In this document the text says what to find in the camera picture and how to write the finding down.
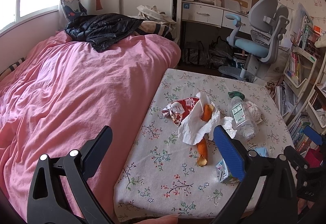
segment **window frame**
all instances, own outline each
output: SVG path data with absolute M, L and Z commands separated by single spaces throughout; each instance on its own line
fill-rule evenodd
M 43 16 L 45 14 L 49 14 L 49 13 L 58 11 L 59 10 L 59 7 L 58 7 L 59 3 L 60 3 L 60 0 L 58 0 L 57 5 L 54 5 L 54 6 L 45 8 L 45 9 L 38 10 L 38 11 L 35 11 L 35 12 L 32 12 L 32 13 L 29 13 L 27 15 L 24 15 L 24 16 L 20 16 L 20 0 L 16 0 L 15 21 L 12 22 L 12 23 L 7 24 L 4 28 L 0 29 L 0 37 L 2 35 L 4 35 L 5 33 L 7 33 L 8 31 L 10 31 L 11 29 L 14 29 L 15 27 L 17 27 L 17 26 L 19 26 L 19 25 L 21 25 L 21 24 L 23 24 L 23 23 L 25 23 L 27 21 L 30 21 L 30 20 L 32 20 L 34 18 Z

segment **pink blanket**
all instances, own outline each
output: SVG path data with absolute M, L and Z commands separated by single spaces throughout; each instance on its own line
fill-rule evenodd
M 70 41 L 60 32 L 40 42 L 0 83 L 0 188 L 25 220 L 40 155 L 80 149 L 104 125 L 113 142 L 88 183 L 112 215 L 129 150 L 164 72 L 180 58 L 179 47 L 157 35 L 129 36 L 103 53 Z M 72 194 L 68 200 L 78 212 Z

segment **tablecloth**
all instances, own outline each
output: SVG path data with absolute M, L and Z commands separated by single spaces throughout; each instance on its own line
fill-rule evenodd
M 217 147 L 208 141 L 208 164 L 199 167 L 197 147 L 178 139 L 177 126 L 164 118 L 161 110 L 170 102 L 204 92 L 225 116 L 231 100 L 228 92 L 234 90 L 242 92 L 262 111 L 259 133 L 246 142 L 246 149 L 266 147 L 270 157 L 277 157 L 286 146 L 293 146 L 265 87 L 168 69 L 115 185 L 115 213 L 120 221 L 168 214 L 213 218 L 221 211 L 237 183 L 218 183 L 215 165 L 222 157 Z M 263 182 L 261 177 L 247 210 L 254 209 Z

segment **silver screw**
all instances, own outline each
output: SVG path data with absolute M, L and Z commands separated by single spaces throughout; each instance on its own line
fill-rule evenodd
M 74 156 L 77 156 L 78 155 L 78 150 L 72 150 L 71 152 L 69 152 L 69 155 L 71 156 L 71 157 L 74 157 Z
M 248 151 L 248 154 L 249 154 L 250 157 L 256 157 L 257 156 L 257 152 L 255 152 L 254 150 Z
M 40 160 L 46 160 L 47 159 L 47 155 L 46 154 L 42 154 L 41 157 L 40 157 Z
M 285 155 L 281 154 L 279 157 L 280 157 L 280 160 L 286 161 Z

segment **red food wrapper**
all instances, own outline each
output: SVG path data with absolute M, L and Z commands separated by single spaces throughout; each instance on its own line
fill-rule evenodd
M 190 97 L 184 100 L 178 100 L 168 104 L 163 110 L 164 117 L 171 117 L 173 122 L 179 126 L 183 119 L 190 114 L 199 98 Z

